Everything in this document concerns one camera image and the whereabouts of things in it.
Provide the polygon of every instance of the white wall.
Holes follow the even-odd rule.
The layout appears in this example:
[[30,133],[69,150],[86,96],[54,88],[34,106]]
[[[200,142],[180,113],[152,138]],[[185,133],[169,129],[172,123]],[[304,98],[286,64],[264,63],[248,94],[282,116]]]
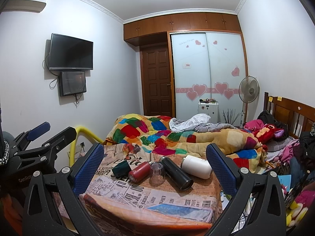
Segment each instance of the white wall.
[[142,82],[141,82],[141,66],[140,66],[140,50],[139,50],[139,47],[135,47],[134,49],[136,51],[136,60],[137,60],[137,77],[138,77],[137,79],[138,79],[140,114],[144,115],[143,97],[142,97]]
[[[86,72],[87,92],[77,108],[74,97],[60,98],[57,87],[49,88],[54,76],[42,64],[52,33],[94,42],[94,70]],[[44,121],[51,125],[32,148],[68,126],[85,126],[105,139],[118,116],[140,113],[136,52],[123,40],[123,25],[80,0],[48,0],[38,14],[1,13],[0,69],[2,129],[16,136]],[[68,164],[64,149],[55,167]]]
[[238,19],[248,73],[260,85],[247,121],[262,111],[265,91],[315,107],[315,26],[300,1],[246,0]]

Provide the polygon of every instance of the white thermos bottle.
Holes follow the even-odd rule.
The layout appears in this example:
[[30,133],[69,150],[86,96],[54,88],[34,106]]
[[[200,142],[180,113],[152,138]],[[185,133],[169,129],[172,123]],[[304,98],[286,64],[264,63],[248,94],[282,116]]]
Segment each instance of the white thermos bottle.
[[211,175],[212,168],[207,160],[187,155],[183,158],[181,169],[188,174],[208,179]]

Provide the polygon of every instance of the wooden bed headboard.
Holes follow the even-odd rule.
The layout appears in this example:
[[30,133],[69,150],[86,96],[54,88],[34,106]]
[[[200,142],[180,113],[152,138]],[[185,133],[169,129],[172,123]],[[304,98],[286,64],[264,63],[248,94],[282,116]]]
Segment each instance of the wooden bed headboard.
[[268,92],[265,92],[264,110],[286,124],[289,136],[294,138],[299,138],[302,131],[311,131],[315,121],[314,107],[287,98],[272,97]]

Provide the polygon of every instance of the red plush toy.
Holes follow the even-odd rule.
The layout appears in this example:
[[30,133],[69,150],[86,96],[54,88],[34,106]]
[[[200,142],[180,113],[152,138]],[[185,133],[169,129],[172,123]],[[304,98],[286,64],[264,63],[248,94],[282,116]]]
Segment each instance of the red plush toy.
[[273,137],[279,138],[283,136],[284,130],[277,129],[273,124],[265,124],[261,130],[255,131],[253,134],[260,143],[265,144]]

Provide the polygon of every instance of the wooden overhead cabinet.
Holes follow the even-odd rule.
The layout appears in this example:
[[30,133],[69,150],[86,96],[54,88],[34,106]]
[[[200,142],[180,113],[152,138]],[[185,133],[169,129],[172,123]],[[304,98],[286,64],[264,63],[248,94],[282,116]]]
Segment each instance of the wooden overhead cabinet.
[[205,12],[188,13],[191,29],[209,29]]
[[191,29],[188,13],[172,14],[173,30]]
[[154,33],[154,19],[146,18],[138,21],[139,36]]
[[138,21],[123,25],[123,39],[127,40],[139,36]]
[[172,18],[171,15],[157,16],[154,17],[154,32],[166,32],[172,31]]
[[225,29],[230,31],[241,31],[237,15],[223,14]]
[[123,25],[123,39],[132,45],[167,40],[167,31],[217,29],[241,32],[237,15],[189,12],[146,18]]
[[208,12],[206,15],[209,29],[225,30],[225,24],[222,13]]

